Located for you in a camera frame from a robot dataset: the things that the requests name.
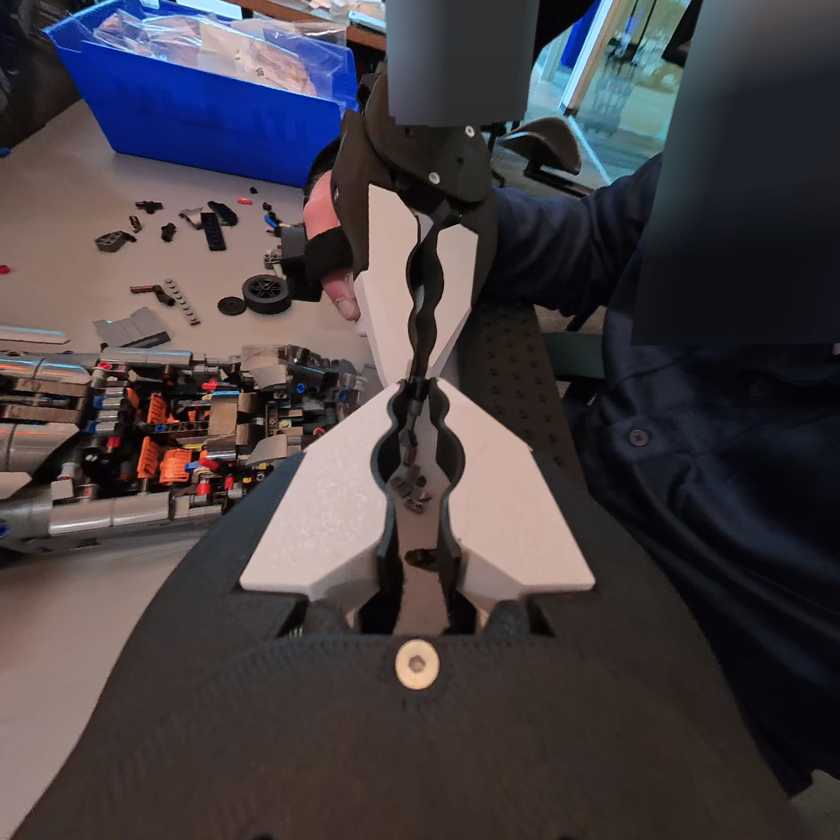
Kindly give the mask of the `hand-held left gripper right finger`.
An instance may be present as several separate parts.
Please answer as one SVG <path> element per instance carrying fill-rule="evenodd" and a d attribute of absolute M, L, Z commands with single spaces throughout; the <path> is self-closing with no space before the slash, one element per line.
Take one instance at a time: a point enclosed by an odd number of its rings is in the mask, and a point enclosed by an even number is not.
<path fill-rule="evenodd" d="M 534 595 L 589 592 L 595 577 L 556 500 L 545 458 L 446 380 L 430 380 L 436 466 L 446 477 L 436 566 L 450 631 Z"/>

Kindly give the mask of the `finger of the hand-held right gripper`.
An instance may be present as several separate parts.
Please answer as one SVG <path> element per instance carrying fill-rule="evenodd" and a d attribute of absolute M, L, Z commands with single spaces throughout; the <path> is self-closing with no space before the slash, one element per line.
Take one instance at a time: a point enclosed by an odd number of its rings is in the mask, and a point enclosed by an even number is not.
<path fill-rule="evenodd" d="M 436 254 L 443 273 L 443 291 L 434 312 L 429 285 L 420 293 L 420 340 L 428 344 L 430 318 L 434 315 L 435 342 L 428 353 L 426 378 L 438 377 L 455 347 L 471 311 L 478 234 L 462 224 L 441 230 L 437 235 Z"/>
<path fill-rule="evenodd" d="M 422 242 L 424 216 L 395 192 L 370 185 L 369 265 L 354 282 L 374 359 L 384 388 L 411 377 L 417 302 L 409 263 Z"/>

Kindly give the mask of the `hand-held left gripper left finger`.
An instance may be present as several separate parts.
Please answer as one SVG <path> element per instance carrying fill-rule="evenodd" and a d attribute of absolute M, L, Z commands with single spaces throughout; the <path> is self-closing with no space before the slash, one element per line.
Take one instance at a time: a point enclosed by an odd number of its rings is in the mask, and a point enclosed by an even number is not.
<path fill-rule="evenodd" d="M 357 612 L 362 634 L 392 634 L 404 592 L 396 503 L 404 384 L 388 385 L 311 444 L 244 570 L 246 592 Z"/>

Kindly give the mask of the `grey lego car model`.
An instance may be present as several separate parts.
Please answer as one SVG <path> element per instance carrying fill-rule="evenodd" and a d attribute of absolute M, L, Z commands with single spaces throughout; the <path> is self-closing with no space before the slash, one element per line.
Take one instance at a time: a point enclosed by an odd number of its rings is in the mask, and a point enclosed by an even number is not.
<path fill-rule="evenodd" d="M 295 344 L 2 352 L 2 555 L 205 529 L 381 389 Z"/>

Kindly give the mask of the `person's right forearm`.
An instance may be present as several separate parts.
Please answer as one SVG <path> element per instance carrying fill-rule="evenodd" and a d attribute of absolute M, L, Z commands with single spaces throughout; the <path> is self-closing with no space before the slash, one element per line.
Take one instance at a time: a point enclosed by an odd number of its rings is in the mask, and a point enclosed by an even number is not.
<path fill-rule="evenodd" d="M 584 198 L 494 187 L 497 252 L 483 292 L 570 317 L 605 306 L 639 260 L 664 155 Z"/>

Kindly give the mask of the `black lego tire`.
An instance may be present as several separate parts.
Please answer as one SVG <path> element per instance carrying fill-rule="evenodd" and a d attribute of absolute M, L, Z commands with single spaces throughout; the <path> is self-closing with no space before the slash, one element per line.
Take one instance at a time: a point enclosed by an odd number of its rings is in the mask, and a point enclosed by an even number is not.
<path fill-rule="evenodd" d="M 244 281 L 241 289 L 246 308 L 260 315 L 280 314 L 292 305 L 288 280 L 275 273 L 251 276 Z"/>

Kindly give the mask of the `long grey lego plate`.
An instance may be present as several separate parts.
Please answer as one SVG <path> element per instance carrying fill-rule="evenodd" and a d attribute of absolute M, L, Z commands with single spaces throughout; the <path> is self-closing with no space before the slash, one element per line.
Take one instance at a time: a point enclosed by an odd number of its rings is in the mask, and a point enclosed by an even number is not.
<path fill-rule="evenodd" d="M 196 314 L 193 306 L 187 300 L 185 294 L 179 285 L 172 278 L 166 278 L 163 281 L 163 288 L 165 294 L 174 301 L 174 304 L 181 310 L 185 320 L 192 327 L 201 325 L 202 321 Z"/>

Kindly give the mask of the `grey lego sloped panel assembly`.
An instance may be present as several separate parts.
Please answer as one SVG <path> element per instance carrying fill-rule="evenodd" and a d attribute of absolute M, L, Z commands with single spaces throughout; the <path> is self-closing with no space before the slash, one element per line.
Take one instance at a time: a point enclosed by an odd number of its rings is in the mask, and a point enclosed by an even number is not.
<path fill-rule="evenodd" d="M 96 320 L 92 326 L 101 342 L 113 348 L 147 350 L 172 340 L 163 321 L 147 307 L 116 321 Z"/>

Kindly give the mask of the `person's right hand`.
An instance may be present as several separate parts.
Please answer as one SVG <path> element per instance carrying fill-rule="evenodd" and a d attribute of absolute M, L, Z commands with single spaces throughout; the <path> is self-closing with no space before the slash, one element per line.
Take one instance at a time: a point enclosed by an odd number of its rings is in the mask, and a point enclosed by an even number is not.
<path fill-rule="evenodd" d="M 348 322 L 357 322 L 361 309 L 354 291 L 353 260 L 333 203 L 332 172 L 326 171 L 313 184 L 303 207 L 308 244 L 308 273 L 320 281 L 323 291 Z"/>

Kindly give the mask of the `black dimpled foam mat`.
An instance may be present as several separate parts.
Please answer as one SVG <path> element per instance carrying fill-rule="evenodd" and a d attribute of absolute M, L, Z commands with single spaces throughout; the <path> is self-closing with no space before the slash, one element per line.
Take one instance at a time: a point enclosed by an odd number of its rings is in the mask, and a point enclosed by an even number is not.
<path fill-rule="evenodd" d="M 456 342 L 455 368 L 462 393 L 586 490 L 533 306 L 479 300 Z"/>

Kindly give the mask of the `black office chair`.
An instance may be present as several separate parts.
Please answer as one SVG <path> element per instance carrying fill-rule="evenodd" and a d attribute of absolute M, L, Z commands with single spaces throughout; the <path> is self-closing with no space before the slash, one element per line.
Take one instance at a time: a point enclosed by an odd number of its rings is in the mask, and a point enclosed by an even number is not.
<path fill-rule="evenodd" d="M 575 181 L 583 165 L 581 148 L 566 121 L 546 117 L 520 124 L 501 135 L 495 146 L 526 161 L 522 175 L 559 193 L 584 198 L 592 187 Z"/>

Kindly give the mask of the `blue plastic bin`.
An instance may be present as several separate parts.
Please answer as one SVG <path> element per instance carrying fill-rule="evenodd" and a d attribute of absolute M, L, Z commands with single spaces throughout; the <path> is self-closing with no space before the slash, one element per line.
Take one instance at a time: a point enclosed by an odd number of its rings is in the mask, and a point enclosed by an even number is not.
<path fill-rule="evenodd" d="M 115 152 L 302 187 L 316 155 L 340 134 L 351 98 L 332 101 L 143 58 L 85 39 L 118 8 L 103 2 L 44 28 Z M 165 13 L 183 4 L 159 2 Z"/>

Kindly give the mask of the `clear plastic bags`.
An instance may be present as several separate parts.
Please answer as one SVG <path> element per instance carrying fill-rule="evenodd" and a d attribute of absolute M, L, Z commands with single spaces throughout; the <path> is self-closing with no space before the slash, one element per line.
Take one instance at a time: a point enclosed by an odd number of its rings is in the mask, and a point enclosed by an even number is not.
<path fill-rule="evenodd" d="M 85 39 L 100 46 L 221 77 L 336 102 L 355 92 L 346 27 L 320 20 L 257 14 L 226 20 L 185 6 L 165 13 L 162 4 L 142 4 L 138 11 L 118 8 L 102 22 L 81 27 Z"/>

